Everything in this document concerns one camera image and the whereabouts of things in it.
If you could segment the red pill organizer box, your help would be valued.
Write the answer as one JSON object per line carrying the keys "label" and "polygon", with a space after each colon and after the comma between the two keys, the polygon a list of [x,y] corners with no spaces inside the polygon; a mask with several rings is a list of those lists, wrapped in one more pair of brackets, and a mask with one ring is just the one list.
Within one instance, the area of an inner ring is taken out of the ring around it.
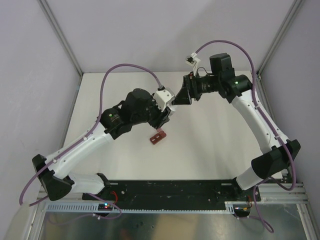
{"label": "red pill organizer box", "polygon": [[153,145],[155,145],[158,142],[160,142],[162,139],[164,139],[166,136],[167,134],[162,129],[158,129],[157,133],[153,135],[149,140]]}

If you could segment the white pill bottle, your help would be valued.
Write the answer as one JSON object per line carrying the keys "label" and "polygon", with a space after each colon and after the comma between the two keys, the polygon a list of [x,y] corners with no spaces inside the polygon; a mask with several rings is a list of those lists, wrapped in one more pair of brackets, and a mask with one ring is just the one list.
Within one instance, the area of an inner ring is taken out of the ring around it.
{"label": "white pill bottle", "polygon": [[168,108],[170,109],[170,116],[172,116],[177,110],[177,106],[175,105],[169,105]]}

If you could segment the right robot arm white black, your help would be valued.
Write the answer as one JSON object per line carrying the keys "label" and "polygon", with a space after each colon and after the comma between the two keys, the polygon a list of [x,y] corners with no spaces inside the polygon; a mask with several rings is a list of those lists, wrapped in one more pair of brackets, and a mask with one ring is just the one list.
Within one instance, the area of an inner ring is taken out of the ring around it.
{"label": "right robot arm white black", "polygon": [[297,140],[289,138],[277,127],[255,95],[253,84],[246,75],[236,75],[229,54],[220,53],[209,58],[211,73],[200,76],[199,59],[193,53],[186,59],[194,69],[183,77],[182,87],[174,105],[191,105],[203,94],[217,92],[241,114],[255,136],[262,155],[251,161],[251,166],[235,177],[232,197],[238,201],[249,195],[249,189],[274,174],[292,167],[301,149]]}

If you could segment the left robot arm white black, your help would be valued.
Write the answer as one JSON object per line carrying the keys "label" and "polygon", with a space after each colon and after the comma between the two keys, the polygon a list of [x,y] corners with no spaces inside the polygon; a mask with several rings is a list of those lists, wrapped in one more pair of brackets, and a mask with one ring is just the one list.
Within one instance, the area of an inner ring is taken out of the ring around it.
{"label": "left robot arm white black", "polygon": [[83,193],[107,199],[111,187],[104,174],[75,174],[73,168],[95,150],[130,132],[135,125],[148,123],[159,129],[170,120],[174,98],[168,88],[153,94],[136,88],[125,100],[104,110],[84,136],[48,156],[36,155],[32,163],[40,172],[38,179],[48,198],[57,201],[70,193]]}

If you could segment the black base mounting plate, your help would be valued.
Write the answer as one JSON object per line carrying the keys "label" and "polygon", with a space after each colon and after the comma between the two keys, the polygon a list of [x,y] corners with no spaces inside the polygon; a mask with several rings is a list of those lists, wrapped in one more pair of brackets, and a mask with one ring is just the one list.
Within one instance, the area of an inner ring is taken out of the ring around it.
{"label": "black base mounting plate", "polygon": [[217,210],[225,202],[260,201],[257,189],[237,189],[227,180],[111,180],[97,196],[118,207]]}

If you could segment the left aluminium frame post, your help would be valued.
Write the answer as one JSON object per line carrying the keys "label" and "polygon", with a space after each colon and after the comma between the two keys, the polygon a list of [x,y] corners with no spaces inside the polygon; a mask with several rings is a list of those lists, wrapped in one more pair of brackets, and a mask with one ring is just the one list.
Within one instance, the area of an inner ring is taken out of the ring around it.
{"label": "left aluminium frame post", "polygon": [[37,0],[37,3],[39,4],[44,16],[46,17],[48,23],[50,24],[56,38],[58,39],[61,47],[63,48],[66,56],[70,60],[71,64],[73,65],[75,71],[79,75],[79,77],[82,77],[84,72],[67,40],[65,37],[65,34],[63,30],[61,29],[55,14],[53,13],[49,3],[47,0]]}

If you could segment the aluminium frame post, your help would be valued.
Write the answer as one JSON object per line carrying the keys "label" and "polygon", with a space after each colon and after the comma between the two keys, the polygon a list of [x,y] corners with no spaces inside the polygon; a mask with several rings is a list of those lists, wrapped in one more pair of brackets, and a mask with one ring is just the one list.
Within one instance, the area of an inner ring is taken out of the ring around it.
{"label": "aluminium frame post", "polygon": [[55,14],[53,13],[49,3],[47,0],[37,0],[37,3],[39,4],[44,16],[46,17],[48,23],[50,24],[56,38],[58,39],[61,47],[63,48],[66,56],[70,60],[71,64],[73,65],[75,71],[79,75],[79,77],[82,77],[84,72],[67,40],[65,37],[65,34],[63,30],[61,29]]}
{"label": "aluminium frame post", "polygon": [[266,54],[264,55],[260,65],[258,66],[256,70],[256,76],[258,78],[261,77],[263,71],[266,69],[269,62],[272,60],[273,55],[275,54],[278,47],[281,45],[284,37],[286,36],[287,32],[289,31],[291,25],[293,24],[294,20],[296,19],[298,13],[302,9],[305,0],[294,0],[286,13],[282,23],[280,24],[280,27],[278,28],[274,38],[272,39],[272,42],[270,46],[267,49]]}

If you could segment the right aluminium frame post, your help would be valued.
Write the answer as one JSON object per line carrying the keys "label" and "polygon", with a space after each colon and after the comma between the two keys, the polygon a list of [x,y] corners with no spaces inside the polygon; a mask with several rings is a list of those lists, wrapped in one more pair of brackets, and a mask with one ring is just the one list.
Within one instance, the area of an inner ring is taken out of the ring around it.
{"label": "right aluminium frame post", "polygon": [[272,60],[273,55],[275,54],[278,47],[281,45],[284,37],[286,36],[287,32],[289,31],[291,25],[293,24],[294,20],[296,19],[298,13],[302,9],[305,0],[294,0],[286,13],[282,23],[280,24],[280,27],[278,28],[274,38],[272,39],[272,42],[270,46],[267,49],[266,54],[264,55],[260,65],[258,66],[256,70],[256,76],[258,78],[261,77],[263,71],[266,69],[269,62]]}

